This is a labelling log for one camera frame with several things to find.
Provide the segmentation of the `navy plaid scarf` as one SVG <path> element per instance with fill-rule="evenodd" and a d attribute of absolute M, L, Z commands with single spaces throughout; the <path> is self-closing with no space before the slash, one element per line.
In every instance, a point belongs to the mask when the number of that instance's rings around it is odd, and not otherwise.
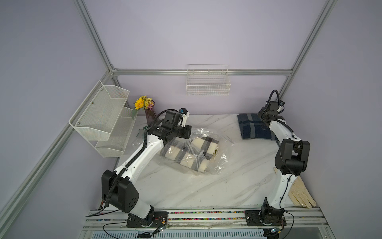
<path fill-rule="evenodd" d="M 237 116 L 241 138 L 278 140 L 269 127 L 261 121 L 257 114 L 239 114 Z"/>

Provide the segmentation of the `cream plaid scarf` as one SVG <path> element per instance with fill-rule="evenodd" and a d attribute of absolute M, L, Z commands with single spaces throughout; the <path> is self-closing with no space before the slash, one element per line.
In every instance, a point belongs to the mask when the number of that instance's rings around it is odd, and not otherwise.
<path fill-rule="evenodd" d="M 218 148 L 219 141 L 210 136 L 174 139 L 164 146 L 159 155 L 193 171 L 205 173 Z"/>

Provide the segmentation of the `clear plastic vacuum bag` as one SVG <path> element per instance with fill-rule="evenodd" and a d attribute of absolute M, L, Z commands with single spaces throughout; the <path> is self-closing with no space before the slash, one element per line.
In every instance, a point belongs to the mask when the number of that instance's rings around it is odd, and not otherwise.
<path fill-rule="evenodd" d="M 184 174 L 220 175 L 233 146 L 234 141 L 216 129 L 194 128 L 189 139 L 174 138 L 153 161 Z"/>

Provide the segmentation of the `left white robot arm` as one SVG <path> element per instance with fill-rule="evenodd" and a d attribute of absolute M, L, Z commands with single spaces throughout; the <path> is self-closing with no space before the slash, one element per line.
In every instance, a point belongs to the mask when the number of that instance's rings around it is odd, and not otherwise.
<path fill-rule="evenodd" d="M 192 127 L 187 125 L 190 115 L 185 108 L 167 109 L 160 113 L 165 117 L 155 119 L 149 129 L 144 130 L 143 143 L 124 163 L 114 171 L 106 170 L 101 177 L 104 208 L 110 205 L 124 213 L 139 218 L 150 225 L 154 218 L 154 207 L 140 199 L 135 183 L 151 159 L 174 138 L 188 139 Z"/>

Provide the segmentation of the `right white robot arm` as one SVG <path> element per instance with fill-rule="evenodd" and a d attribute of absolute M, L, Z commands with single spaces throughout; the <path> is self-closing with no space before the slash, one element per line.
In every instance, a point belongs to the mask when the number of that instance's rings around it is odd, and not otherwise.
<path fill-rule="evenodd" d="M 276 101 L 268 100 L 258 116 L 280 142 L 275 156 L 276 185 L 261 207 L 262 218 L 280 219 L 285 212 L 285 201 L 292 184 L 307 168 L 310 143 L 295 135 L 293 129 L 279 115 L 282 107 Z"/>

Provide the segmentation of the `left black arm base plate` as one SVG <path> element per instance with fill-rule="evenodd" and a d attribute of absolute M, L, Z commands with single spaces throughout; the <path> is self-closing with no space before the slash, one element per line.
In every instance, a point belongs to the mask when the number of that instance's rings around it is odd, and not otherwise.
<path fill-rule="evenodd" d="M 128 213 L 127 228 L 158 228 L 168 221 L 169 212 L 154 211 L 149 213 L 147 218 L 141 219 L 131 213 Z"/>

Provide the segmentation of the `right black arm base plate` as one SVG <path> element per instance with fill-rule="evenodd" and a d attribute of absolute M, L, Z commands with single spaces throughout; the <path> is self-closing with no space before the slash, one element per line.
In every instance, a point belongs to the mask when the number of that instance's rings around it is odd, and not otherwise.
<path fill-rule="evenodd" d="M 244 211 L 247 226 L 286 226 L 284 210 L 262 212 L 261 210 Z"/>

